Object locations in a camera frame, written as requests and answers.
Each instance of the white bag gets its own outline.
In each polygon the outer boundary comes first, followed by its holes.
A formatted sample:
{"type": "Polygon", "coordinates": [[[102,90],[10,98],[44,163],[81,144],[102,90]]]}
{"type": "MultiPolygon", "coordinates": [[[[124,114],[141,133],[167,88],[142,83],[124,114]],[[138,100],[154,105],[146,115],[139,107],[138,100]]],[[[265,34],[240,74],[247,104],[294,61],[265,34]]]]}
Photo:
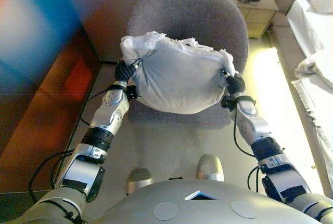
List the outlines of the white bag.
{"type": "Polygon", "coordinates": [[[142,60],[132,76],[139,102],[158,111],[193,114],[220,101],[227,86],[221,69],[235,74],[233,56],[224,50],[182,41],[163,33],[125,36],[121,50],[126,65],[142,60]]]}

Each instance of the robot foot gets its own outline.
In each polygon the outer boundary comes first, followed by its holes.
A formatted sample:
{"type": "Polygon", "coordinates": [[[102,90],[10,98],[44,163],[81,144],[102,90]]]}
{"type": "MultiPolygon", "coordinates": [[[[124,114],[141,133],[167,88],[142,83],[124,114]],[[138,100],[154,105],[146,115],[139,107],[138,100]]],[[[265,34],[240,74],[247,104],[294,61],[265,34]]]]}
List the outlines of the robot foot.
{"type": "Polygon", "coordinates": [[[216,155],[203,155],[197,166],[196,178],[224,181],[220,159],[216,155]]]}
{"type": "Polygon", "coordinates": [[[127,195],[132,194],[134,191],[152,183],[153,179],[149,170],[145,168],[137,168],[132,170],[129,177],[127,178],[127,195]]]}

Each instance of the black joint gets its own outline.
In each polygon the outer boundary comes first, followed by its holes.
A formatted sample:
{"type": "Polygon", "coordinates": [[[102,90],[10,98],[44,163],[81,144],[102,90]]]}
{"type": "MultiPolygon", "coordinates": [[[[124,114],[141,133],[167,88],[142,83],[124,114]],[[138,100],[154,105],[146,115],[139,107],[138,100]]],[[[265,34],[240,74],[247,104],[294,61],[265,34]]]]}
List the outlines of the black joint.
{"type": "Polygon", "coordinates": [[[126,96],[127,96],[128,100],[141,98],[141,96],[139,96],[136,92],[136,86],[135,85],[129,85],[127,87],[126,96]]]}
{"type": "Polygon", "coordinates": [[[245,91],[245,82],[240,75],[229,76],[226,80],[228,83],[227,89],[231,95],[245,91]]]}
{"type": "Polygon", "coordinates": [[[125,62],[123,60],[120,60],[117,64],[114,77],[118,81],[128,82],[129,79],[133,76],[135,70],[136,69],[133,65],[126,66],[125,62]]]}
{"type": "Polygon", "coordinates": [[[306,191],[303,186],[292,187],[280,192],[282,197],[286,198],[286,203],[291,203],[296,197],[305,193],[306,191]]]}
{"type": "Polygon", "coordinates": [[[273,155],[283,154],[283,150],[273,137],[266,137],[254,142],[251,149],[258,161],[273,155]]]}
{"type": "Polygon", "coordinates": [[[222,108],[228,108],[230,112],[232,112],[236,108],[236,105],[237,101],[235,100],[234,97],[228,95],[223,96],[221,100],[222,108]]]}
{"type": "Polygon", "coordinates": [[[71,189],[76,189],[76,190],[79,190],[80,192],[84,193],[84,190],[87,187],[87,184],[84,182],[80,182],[80,181],[64,179],[61,183],[61,186],[71,188],[71,189]]]}
{"type": "Polygon", "coordinates": [[[119,85],[119,84],[112,84],[110,86],[108,86],[108,90],[123,90],[124,92],[127,91],[127,87],[123,86],[123,85],[119,85]]]}
{"type": "Polygon", "coordinates": [[[89,144],[107,151],[110,148],[112,138],[113,134],[107,130],[101,128],[89,128],[81,143],[89,144]]]}
{"type": "Polygon", "coordinates": [[[105,169],[103,169],[102,167],[99,168],[99,171],[97,173],[95,181],[94,181],[94,183],[92,185],[92,188],[90,189],[90,192],[87,196],[87,200],[86,200],[87,202],[92,202],[98,196],[100,186],[103,182],[104,174],[105,174],[105,169]]]}
{"type": "Polygon", "coordinates": [[[265,192],[269,198],[272,198],[276,201],[282,202],[279,193],[277,192],[274,184],[268,176],[262,178],[262,184],[264,186],[265,192]]]}

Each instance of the nightstand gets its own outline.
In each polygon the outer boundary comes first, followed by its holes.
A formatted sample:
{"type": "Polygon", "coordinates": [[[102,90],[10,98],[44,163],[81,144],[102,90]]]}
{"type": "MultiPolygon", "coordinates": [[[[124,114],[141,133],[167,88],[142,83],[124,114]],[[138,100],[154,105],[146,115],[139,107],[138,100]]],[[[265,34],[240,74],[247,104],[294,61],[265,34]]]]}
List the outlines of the nightstand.
{"type": "Polygon", "coordinates": [[[274,0],[260,0],[258,2],[241,3],[231,0],[244,16],[249,37],[260,38],[278,11],[274,0]]]}

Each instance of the floor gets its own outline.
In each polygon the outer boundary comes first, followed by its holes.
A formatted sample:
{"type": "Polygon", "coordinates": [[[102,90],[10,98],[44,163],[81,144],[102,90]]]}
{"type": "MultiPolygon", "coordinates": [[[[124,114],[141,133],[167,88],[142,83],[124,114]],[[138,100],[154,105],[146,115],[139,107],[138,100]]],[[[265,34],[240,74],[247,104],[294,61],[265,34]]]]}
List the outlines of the floor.
{"type": "MultiPolygon", "coordinates": [[[[92,94],[112,83],[114,66],[103,65],[92,94]]],[[[276,140],[294,162],[313,192],[323,194],[304,130],[293,104],[287,82],[274,48],[268,37],[249,40],[249,57],[243,74],[247,94],[257,100],[259,114],[270,124],[276,140]]],[[[83,118],[88,122],[101,102],[101,96],[87,104],[83,118]]],[[[80,123],[72,147],[80,142],[86,126],[80,123]]],[[[237,131],[240,146],[251,152],[237,131]]],[[[172,177],[194,179],[196,165],[203,154],[215,154],[222,163],[226,182],[247,188],[247,176],[257,164],[252,157],[242,154],[233,142],[233,122],[223,129],[203,129],[164,124],[135,124],[124,118],[113,139],[99,197],[87,204],[85,219],[90,221],[126,196],[125,183],[130,171],[145,167],[155,181],[172,177]]],[[[251,179],[255,188],[255,176],[251,179]]],[[[264,189],[259,183],[259,192],[264,189]]]]}

